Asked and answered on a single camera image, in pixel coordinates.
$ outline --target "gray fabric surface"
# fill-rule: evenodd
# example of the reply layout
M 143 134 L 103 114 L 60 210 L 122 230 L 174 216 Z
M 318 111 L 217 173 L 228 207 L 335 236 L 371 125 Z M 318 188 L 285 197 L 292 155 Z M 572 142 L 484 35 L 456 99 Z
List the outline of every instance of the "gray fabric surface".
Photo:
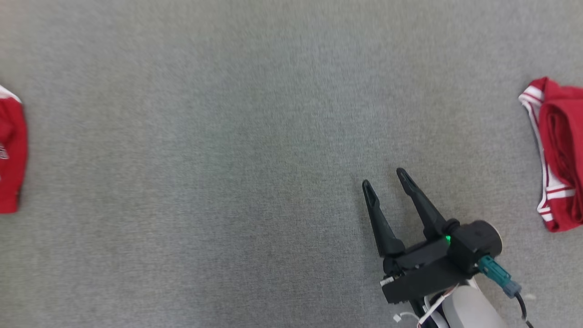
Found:
M 380 290 L 360 188 L 420 240 L 398 166 L 446 217 L 498 227 L 536 327 L 580 325 L 583 228 L 536 213 L 517 101 L 543 75 L 583 85 L 580 1 L 1 8 L 30 158 L 0 218 L 0 327 L 412 327 Z

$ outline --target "red cloth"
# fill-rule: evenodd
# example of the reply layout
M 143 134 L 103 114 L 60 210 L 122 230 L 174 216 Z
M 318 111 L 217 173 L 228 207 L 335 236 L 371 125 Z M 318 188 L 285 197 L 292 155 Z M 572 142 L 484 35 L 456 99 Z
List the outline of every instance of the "red cloth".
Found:
M 0 213 L 18 210 L 26 166 L 26 122 L 20 99 L 0 86 Z
M 547 227 L 553 232 L 576 228 L 583 224 L 583 88 L 559 86 L 545 77 L 532 81 L 524 95 L 540 101 L 538 132 L 543 163 L 548 164 L 548 174 L 558 180 L 555 187 L 549 183 L 546 187 L 552 213 Z M 536 109 L 536 102 L 531 104 Z

